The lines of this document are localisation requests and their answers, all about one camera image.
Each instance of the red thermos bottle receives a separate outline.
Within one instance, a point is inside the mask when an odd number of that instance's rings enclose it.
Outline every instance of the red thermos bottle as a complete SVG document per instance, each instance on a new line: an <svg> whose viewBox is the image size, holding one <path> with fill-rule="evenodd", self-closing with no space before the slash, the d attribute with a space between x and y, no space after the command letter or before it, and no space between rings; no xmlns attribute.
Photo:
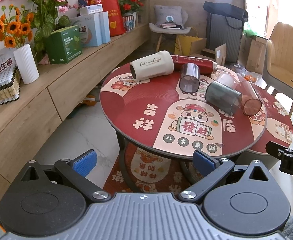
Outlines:
<svg viewBox="0 0 293 240"><path fill-rule="evenodd" d="M216 73L217 63L212 60L178 55L171 55L171 57L174 62L174 70L180 71L183 64L190 62L199 67L200 74L208 75Z"/></svg>

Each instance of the yellow paper bag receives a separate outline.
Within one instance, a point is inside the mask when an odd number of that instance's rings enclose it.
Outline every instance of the yellow paper bag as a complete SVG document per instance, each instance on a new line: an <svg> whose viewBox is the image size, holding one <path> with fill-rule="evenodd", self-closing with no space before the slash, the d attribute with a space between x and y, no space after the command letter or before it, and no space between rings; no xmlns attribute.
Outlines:
<svg viewBox="0 0 293 240"><path fill-rule="evenodd" d="M192 42L202 40L202 38L198 37L198 31L196 30L196 28L191 27L191 29L196 31L196 36L186 36L186 35L176 36L175 49L174 49L175 55L189 56ZM178 39L180 40L180 43L181 43L182 53L180 52L180 49L179 49Z"/></svg>

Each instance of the metal screw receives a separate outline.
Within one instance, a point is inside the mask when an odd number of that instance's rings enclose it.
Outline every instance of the metal screw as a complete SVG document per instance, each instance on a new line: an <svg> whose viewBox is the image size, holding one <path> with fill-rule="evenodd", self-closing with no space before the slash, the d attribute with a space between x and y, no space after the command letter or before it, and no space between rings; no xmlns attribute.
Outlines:
<svg viewBox="0 0 293 240"><path fill-rule="evenodd" d="M96 191L93 193L93 197L96 199L104 199L107 198L109 194L105 191Z"/></svg>
<svg viewBox="0 0 293 240"><path fill-rule="evenodd" d="M193 191L186 190L186 191L182 191L180 193L180 196L182 198L192 199L192 198L195 198L196 197L196 194Z"/></svg>

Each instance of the red shopping bag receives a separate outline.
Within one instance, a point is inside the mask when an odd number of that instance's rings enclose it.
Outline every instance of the red shopping bag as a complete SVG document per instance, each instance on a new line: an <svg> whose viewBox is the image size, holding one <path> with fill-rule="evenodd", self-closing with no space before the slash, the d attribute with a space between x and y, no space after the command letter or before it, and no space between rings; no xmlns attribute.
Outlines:
<svg viewBox="0 0 293 240"><path fill-rule="evenodd" d="M101 4L103 11L108 12L110 36L113 37L125 33L118 0L101 0Z"/></svg>

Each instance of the red rug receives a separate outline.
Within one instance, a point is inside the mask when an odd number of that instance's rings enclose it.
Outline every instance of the red rug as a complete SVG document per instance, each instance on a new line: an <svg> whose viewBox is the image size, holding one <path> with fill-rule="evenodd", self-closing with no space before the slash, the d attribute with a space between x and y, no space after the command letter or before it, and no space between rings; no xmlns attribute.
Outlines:
<svg viewBox="0 0 293 240"><path fill-rule="evenodd" d="M125 166L135 184L143 192L169 192L180 193L190 186L184 177L178 161L163 158L146 152L129 143L125 152ZM189 170L196 180L202 178L193 167ZM131 192L124 182L117 158L112 171L103 187L110 194L115 192Z"/></svg>

